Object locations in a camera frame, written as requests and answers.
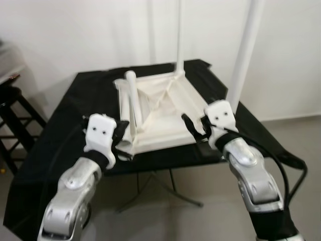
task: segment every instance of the black tablecloth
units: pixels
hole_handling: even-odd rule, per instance
[[[224,99],[227,91],[209,67],[202,60],[186,61],[184,65],[187,79],[207,103]],[[123,78],[128,70],[141,77],[172,72],[174,68],[174,64],[168,63],[77,74],[12,182],[4,225],[22,240],[35,240],[45,208],[56,193],[59,177],[82,153],[83,133],[79,129],[70,135],[82,121],[82,115],[105,113],[119,119],[115,79]],[[288,155],[242,104],[238,107],[236,122],[240,132],[258,140],[279,158],[295,158]],[[139,154],[132,162],[117,162],[105,175],[213,164],[221,162],[220,157],[207,143],[186,145]]]

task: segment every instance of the white plastic object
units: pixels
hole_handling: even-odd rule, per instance
[[[115,86],[119,92],[120,119],[128,119],[124,102],[130,87],[128,81],[118,79]],[[200,118],[208,106],[184,75],[176,72],[140,77],[136,79],[138,103],[142,125],[135,125],[133,104],[129,105],[129,131],[132,143],[120,142],[119,150],[133,155],[158,149],[195,143],[181,118],[186,113],[196,129],[204,133]]]
[[[230,103],[226,100],[217,100],[209,104],[209,106],[204,110],[205,114],[208,116],[211,124],[214,124],[219,128],[211,127],[212,134],[209,137],[209,145],[212,149],[216,149],[216,140],[226,133],[222,128],[228,128],[233,131],[238,131],[235,127],[235,118],[230,106]]]
[[[103,154],[109,160],[106,169],[113,168],[116,163],[111,152],[112,136],[116,126],[115,120],[106,115],[92,114],[89,117],[84,151],[95,150]]]
[[[237,106],[240,101],[247,69],[250,64],[256,36],[263,14],[264,3],[265,0],[251,0],[242,41],[226,96],[226,99],[230,102],[232,111],[234,113],[236,113]]]
[[[134,116],[135,116],[135,121],[136,121],[136,126],[137,128],[140,128],[142,125],[142,120],[141,120],[141,111],[140,111],[140,106],[138,102],[138,92],[137,92],[137,86],[136,86],[136,74],[134,71],[127,71],[125,73],[126,80],[129,83],[129,89],[130,89],[130,99],[132,106],[134,108]]]
[[[176,74],[184,74],[184,0],[178,1],[178,35],[177,35],[177,63],[176,63]]]

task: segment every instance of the stool leg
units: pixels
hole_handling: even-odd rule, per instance
[[[2,157],[4,158],[7,166],[11,170],[12,174],[15,175],[18,171],[18,168],[15,165],[15,163],[13,162],[13,160],[11,159],[9,152],[7,151],[7,149],[4,146],[4,144],[2,143],[2,141],[0,141],[0,153],[2,154]]]
[[[21,142],[27,152],[31,150],[35,141],[32,136],[27,132],[24,125],[20,122],[16,114],[11,110],[11,108],[4,108],[0,113],[1,118],[4,120],[6,125],[13,132],[15,137]]]
[[[34,118],[42,128],[46,126],[46,122],[42,117],[36,112],[36,110],[29,104],[29,102],[21,95],[18,102],[29,112],[32,118]]]

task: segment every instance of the wooden stool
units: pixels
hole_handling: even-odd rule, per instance
[[[0,85],[0,117],[2,122],[0,128],[7,125],[11,132],[14,134],[0,136],[0,153],[4,158],[4,161],[8,165],[13,174],[16,174],[18,169],[14,163],[14,159],[11,158],[12,151],[21,143],[27,152],[29,152],[34,143],[34,138],[39,136],[32,136],[26,130],[26,127],[32,122],[37,121],[38,124],[44,128],[46,122],[35,111],[35,109],[28,103],[28,101],[22,96],[21,90],[17,87],[11,86],[11,84],[19,78],[20,75],[16,74],[12,76],[8,81]],[[31,117],[18,117],[12,111],[11,105],[18,101],[21,106],[30,114]],[[2,140],[16,139],[17,142],[7,150]]]

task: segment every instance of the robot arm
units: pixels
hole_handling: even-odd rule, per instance
[[[237,132],[235,119],[227,101],[212,103],[202,118],[204,136],[196,133],[193,123],[184,114],[183,120],[196,139],[208,138],[212,149],[218,149],[228,161],[250,214],[257,240],[304,241],[295,228],[288,206],[264,166],[263,155],[244,139],[224,128]]]
[[[78,241],[90,217],[89,202],[105,169],[113,168],[113,147],[124,134],[128,122],[93,114],[86,131],[84,155],[60,177],[57,194],[48,204],[38,241]]]

